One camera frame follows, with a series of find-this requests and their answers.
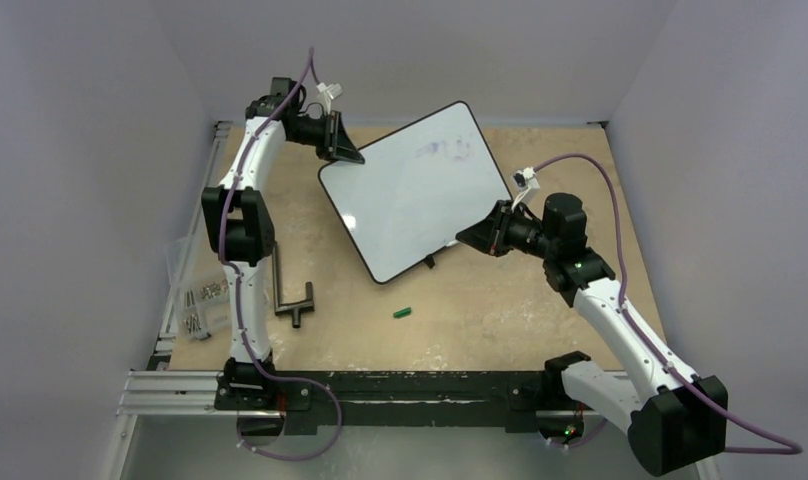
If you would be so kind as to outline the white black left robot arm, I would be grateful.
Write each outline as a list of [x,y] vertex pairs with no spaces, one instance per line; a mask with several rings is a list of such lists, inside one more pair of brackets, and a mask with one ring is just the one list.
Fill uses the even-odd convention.
[[264,267],[276,239],[263,188],[274,160],[291,142],[313,147],[323,161],[364,161],[332,106],[342,86],[319,82],[316,90],[322,112],[313,117],[303,110],[305,87],[290,78],[274,78],[269,93],[246,109],[243,139],[228,172],[201,194],[207,238],[231,296],[231,346],[217,379],[218,410],[274,409],[288,396],[285,384],[274,378],[267,331]]

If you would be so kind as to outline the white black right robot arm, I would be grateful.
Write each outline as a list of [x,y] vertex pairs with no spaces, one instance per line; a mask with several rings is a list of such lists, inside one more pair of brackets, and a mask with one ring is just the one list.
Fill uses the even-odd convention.
[[542,218],[499,200],[487,217],[456,239],[493,257],[519,251],[543,262],[548,285],[605,341],[627,377],[605,372],[572,352],[546,361],[541,392],[556,407],[572,400],[597,411],[622,431],[638,463],[661,476],[721,453],[727,421],[703,402],[728,404],[715,376],[701,377],[674,354],[628,301],[612,268],[587,244],[582,201],[549,195]]

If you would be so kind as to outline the white whiteboard black frame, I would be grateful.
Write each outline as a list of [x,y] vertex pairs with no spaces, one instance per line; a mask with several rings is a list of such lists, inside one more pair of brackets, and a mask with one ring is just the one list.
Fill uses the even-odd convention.
[[335,162],[319,182],[377,284],[453,244],[511,193],[470,106],[456,101]]

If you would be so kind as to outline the green marker cap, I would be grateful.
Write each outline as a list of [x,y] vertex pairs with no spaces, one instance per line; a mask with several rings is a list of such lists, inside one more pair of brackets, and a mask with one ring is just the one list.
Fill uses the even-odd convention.
[[406,308],[400,309],[398,311],[395,311],[393,313],[393,317],[395,319],[400,319],[400,318],[407,317],[407,316],[409,316],[411,314],[412,314],[412,308],[411,307],[406,307]]

